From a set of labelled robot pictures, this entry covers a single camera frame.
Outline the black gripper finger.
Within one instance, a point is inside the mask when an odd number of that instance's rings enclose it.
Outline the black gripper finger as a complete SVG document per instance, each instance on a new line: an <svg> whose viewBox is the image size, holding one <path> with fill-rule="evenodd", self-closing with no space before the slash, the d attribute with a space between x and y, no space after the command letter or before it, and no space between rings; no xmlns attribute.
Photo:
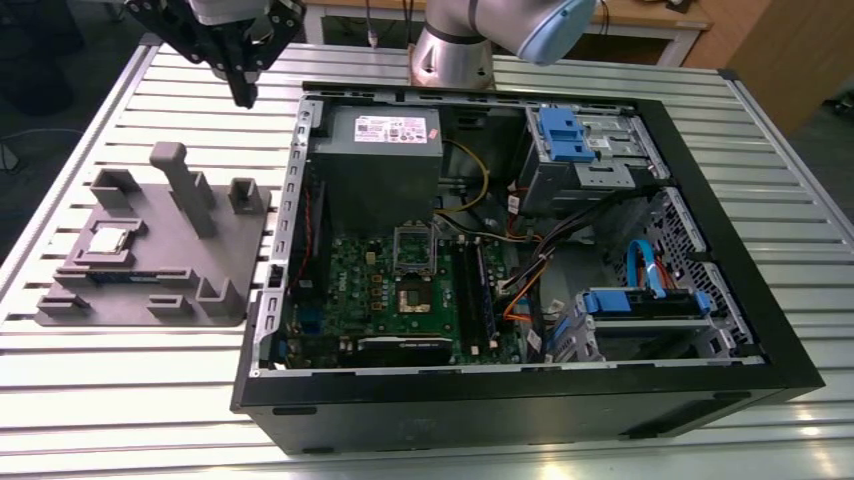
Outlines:
<svg viewBox="0 0 854 480"><path fill-rule="evenodd" d="M241 86L237 105L250 108L257 97L256 81L278 58L282 50L301 31L305 18L302 1L270 1L266 13L244 31L241 45Z"/></svg>
<svg viewBox="0 0 854 480"><path fill-rule="evenodd" d="M196 19L186 1L126 1L138 23L193 64L206 63L228 83L232 99L241 105L241 30L233 25L206 26Z"/></svg>

